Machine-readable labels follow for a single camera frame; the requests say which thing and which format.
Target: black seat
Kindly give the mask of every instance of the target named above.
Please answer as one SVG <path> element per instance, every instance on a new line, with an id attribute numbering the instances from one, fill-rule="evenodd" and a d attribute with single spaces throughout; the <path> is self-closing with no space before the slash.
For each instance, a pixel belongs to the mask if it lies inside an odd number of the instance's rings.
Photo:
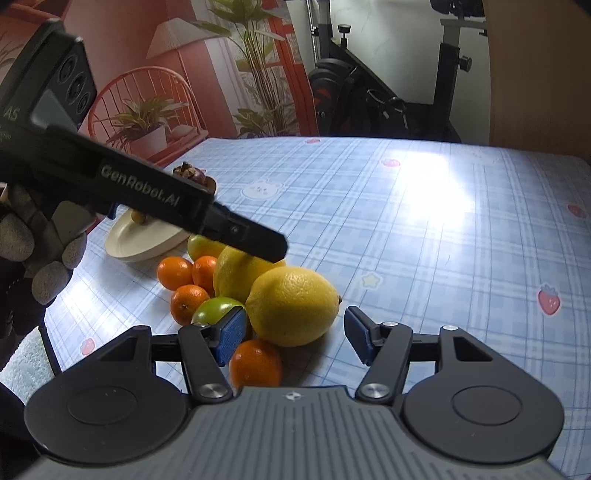
<path id="1" fill-rule="evenodd" d="M 431 0 L 435 11 L 456 17 L 484 17 L 482 0 Z"/>

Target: blue plaid tablecloth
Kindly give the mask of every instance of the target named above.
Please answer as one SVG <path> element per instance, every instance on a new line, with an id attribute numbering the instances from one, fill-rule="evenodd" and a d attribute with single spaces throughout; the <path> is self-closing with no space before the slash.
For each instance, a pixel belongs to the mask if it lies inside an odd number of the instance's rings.
<path id="1" fill-rule="evenodd" d="M 499 148 L 356 138 L 207 140 L 188 161 L 218 200 L 288 236 L 289 264 L 312 268 L 343 297 L 319 341 L 283 352 L 285 383 L 344 384 L 366 372 L 343 312 L 416 332 L 454 324 L 550 387 L 566 412 L 551 461 L 591 475 L 591 168 L 582 160 Z M 89 236 L 81 266 L 49 308 L 63 368 L 127 328 L 171 333 L 159 258 L 124 264 Z M 184 245 L 176 254 L 186 256 Z M 412 364 L 406 389 L 433 373 Z M 180 366 L 158 374 L 184 388 Z"/>

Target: gray glove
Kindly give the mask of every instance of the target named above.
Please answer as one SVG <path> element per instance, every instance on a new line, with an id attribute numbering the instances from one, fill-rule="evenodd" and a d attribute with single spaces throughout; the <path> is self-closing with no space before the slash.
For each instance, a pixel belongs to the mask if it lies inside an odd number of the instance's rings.
<path id="1" fill-rule="evenodd" d="M 6 187 L 0 200 L 0 319 L 26 335 L 80 264 L 96 215 L 20 185 Z"/>

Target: metal screw head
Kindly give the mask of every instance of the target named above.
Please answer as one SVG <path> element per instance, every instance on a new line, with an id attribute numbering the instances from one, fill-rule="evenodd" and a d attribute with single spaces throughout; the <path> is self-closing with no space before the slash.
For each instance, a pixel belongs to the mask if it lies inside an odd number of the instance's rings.
<path id="1" fill-rule="evenodd" d="M 390 389 L 381 383 L 368 383 L 361 387 L 361 393 L 369 398 L 384 398 L 390 393 Z"/>
<path id="2" fill-rule="evenodd" d="M 219 383 L 206 383 L 199 387 L 199 395 L 205 398 L 222 398 L 228 389 Z"/>

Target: adjustment knob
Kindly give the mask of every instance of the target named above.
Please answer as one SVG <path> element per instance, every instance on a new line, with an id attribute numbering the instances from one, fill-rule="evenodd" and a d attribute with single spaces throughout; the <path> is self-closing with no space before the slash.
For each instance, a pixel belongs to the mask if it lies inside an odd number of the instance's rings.
<path id="1" fill-rule="evenodd" d="M 346 23 L 340 23 L 337 28 L 339 29 L 339 33 L 344 35 L 351 32 L 351 25 L 347 25 Z"/>
<path id="2" fill-rule="evenodd" d="M 464 72 L 469 72 L 472 68 L 472 59 L 470 57 L 461 57 L 460 58 L 460 70 Z"/>

